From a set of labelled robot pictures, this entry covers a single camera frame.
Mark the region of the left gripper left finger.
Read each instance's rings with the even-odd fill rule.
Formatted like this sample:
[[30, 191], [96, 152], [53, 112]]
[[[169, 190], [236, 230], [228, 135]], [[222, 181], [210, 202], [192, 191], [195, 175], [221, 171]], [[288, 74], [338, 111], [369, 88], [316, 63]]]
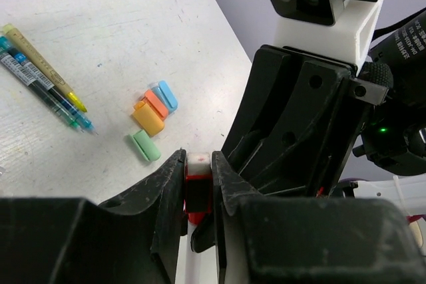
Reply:
[[186, 152], [101, 204], [1, 199], [2, 283], [173, 283]]

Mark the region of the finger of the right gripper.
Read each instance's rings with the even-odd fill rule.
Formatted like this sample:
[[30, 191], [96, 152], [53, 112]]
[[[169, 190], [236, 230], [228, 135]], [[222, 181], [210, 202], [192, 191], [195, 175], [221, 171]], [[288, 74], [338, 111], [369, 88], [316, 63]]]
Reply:
[[239, 109], [222, 147], [230, 164], [244, 164], [272, 133], [298, 75], [292, 55], [284, 49], [263, 45], [256, 51]]

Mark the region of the blue pen cap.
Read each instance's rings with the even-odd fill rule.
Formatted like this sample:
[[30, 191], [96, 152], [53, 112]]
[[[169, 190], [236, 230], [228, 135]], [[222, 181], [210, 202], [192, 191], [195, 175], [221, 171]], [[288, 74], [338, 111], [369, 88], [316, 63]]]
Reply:
[[178, 108], [178, 101], [166, 81], [161, 80], [157, 82], [152, 87], [152, 91], [160, 99], [163, 105], [165, 105], [170, 114]]

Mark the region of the orange pen cap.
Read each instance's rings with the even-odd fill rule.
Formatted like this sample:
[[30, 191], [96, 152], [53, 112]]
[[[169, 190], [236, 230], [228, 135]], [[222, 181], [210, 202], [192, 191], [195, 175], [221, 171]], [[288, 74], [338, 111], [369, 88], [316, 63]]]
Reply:
[[167, 118], [169, 114], [167, 107], [151, 89], [148, 89], [144, 93], [144, 98], [142, 100], [148, 104], [153, 111], [155, 111], [161, 120], [165, 120]]

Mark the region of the yellow pen cap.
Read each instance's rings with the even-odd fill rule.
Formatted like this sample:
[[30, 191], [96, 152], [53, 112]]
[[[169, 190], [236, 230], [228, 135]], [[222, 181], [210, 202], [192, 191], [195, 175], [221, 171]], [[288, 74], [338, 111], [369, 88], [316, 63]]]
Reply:
[[132, 117], [149, 136], [155, 136], [164, 129], [164, 121], [148, 103], [140, 102], [134, 107]]

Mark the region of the red pen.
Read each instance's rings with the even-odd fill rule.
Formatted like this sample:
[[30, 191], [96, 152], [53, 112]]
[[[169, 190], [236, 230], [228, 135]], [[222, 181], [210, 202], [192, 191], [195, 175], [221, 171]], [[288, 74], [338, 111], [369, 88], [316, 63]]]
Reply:
[[201, 257], [192, 247], [192, 235], [212, 211], [212, 169], [209, 153], [188, 153], [185, 166], [184, 211], [187, 215], [185, 283], [199, 283]]

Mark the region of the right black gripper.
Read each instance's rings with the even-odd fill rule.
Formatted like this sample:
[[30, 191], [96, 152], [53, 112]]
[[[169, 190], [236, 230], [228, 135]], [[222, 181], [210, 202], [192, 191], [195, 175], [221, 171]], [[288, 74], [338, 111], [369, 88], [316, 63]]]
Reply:
[[[359, 77], [389, 90], [361, 131], [352, 153], [398, 176], [425, 173], [425, 10], [374, 33]], [[263, 194], [316, 194], [334, 153], [352, 129], [337, 129], [351, 73], [315, 60], [301, 64], [292, 92], [270, 134], [239, 174]]]

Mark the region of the yellow barrel pen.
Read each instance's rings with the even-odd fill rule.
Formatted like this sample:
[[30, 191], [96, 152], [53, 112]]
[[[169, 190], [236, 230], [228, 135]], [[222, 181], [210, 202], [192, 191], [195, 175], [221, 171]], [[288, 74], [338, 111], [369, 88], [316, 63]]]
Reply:
[[31, 42], [16, 28], [8, 23], [3, 26], [4, 35], [68, 98], [80, 111], [87, 112], [82, 100], [66, 80], [51, 66], [46, 58], [31, 44]]

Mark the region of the blue capped pen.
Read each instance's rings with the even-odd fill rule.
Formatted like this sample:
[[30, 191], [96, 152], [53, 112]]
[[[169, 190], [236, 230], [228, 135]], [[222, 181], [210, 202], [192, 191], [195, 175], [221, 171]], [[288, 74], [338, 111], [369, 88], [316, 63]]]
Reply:
[[45, 89], [75, 118], [83, 129], [92, 134], [97, 131], [92, 122], [53, 84], [20, 50], [18, 50], [6, 37], [1, 36], [1, 48], [5, 49], [26, 71], [29, 71]]

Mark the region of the green pen cap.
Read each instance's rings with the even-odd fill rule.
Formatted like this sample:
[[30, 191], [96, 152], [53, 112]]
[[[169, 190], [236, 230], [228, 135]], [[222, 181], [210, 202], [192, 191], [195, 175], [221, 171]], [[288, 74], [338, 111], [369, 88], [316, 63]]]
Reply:
[[161, 152], [145, 130], [125, 136], [125, 141], [145, 162], [155, 162], [161, 157]]

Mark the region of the teal thin pen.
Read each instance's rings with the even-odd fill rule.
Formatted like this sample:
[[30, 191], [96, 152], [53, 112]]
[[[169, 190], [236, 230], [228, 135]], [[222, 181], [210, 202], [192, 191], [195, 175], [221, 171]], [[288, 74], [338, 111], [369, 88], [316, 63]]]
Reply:
[[35, 96], [37, 96], [44, 105], [56, 114], [64, 123], [74, 130], [80, 130], [81, 127], [65, 107], [57, 101], [44, 86], [29, 72], [26, 71], [15, 58], [13, 58], [5, 49], [1, 48], [1, 64], [13, 73]]

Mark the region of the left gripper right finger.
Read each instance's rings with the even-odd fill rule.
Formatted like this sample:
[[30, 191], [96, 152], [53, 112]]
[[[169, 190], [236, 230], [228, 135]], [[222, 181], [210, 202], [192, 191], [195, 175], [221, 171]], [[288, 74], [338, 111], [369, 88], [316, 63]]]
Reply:
[[425, 260], [387, 200], [265, 196], [212, 154], [219, 283], [424, 283]]

